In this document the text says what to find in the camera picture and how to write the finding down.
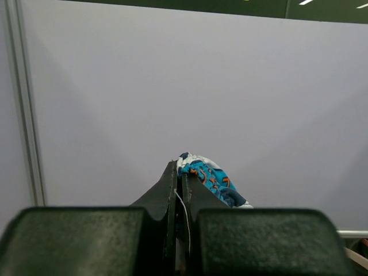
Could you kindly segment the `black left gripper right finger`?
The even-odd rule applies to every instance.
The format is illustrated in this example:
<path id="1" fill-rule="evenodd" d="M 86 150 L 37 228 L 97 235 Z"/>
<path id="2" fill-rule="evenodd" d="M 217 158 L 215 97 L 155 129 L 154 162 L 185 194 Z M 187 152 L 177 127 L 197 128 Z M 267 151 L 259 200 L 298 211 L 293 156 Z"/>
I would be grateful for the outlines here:
<path id="1" fill-rule="evenodd" d="M 300 208 L 230 208 L 182 177 L 190 275 L 353 275 L 329 218 Z"/>

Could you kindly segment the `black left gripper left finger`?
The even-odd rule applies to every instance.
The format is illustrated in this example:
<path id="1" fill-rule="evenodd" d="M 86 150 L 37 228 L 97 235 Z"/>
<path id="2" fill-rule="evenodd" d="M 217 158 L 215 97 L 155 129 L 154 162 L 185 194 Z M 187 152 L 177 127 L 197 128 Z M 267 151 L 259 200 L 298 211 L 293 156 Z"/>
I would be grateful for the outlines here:
<path id="1" fill-rule="evenodd" d="M 174 275 L 176 163 L 129 206 L 34 207 L 1 237 L 2 275 Z"/>

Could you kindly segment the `beige plastic hanger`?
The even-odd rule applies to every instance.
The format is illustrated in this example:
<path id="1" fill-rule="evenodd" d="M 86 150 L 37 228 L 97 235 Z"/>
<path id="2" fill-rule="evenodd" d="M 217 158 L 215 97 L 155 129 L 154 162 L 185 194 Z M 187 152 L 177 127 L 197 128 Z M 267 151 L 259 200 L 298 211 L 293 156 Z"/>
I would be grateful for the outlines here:
<path id="1" fill-rule="evenodd" d="M 344 248 L 347 256 L 354 261 L 356 264 L 360 265 L 361 267 L 363 267 L 364 269 L 368 270 L 368 259 L 365 258 L 364 256 L 356 253 L 355 251 L 349 249 L 349 248 Z"/>

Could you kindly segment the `colourful patterned shorts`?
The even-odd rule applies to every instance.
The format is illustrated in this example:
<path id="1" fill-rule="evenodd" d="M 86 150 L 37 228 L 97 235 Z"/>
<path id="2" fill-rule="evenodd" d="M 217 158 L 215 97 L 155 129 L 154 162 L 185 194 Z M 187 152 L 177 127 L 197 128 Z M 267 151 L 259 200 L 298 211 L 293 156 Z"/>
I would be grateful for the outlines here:
<path id="1" fill-rule="evenodd" d="M 219 200 L 230 208 L 253 208 L 236 190 L 225 171 L 214 161 L 190 152 L 184 152 L 177 160 L 177 174 L 194 174 Z"/>

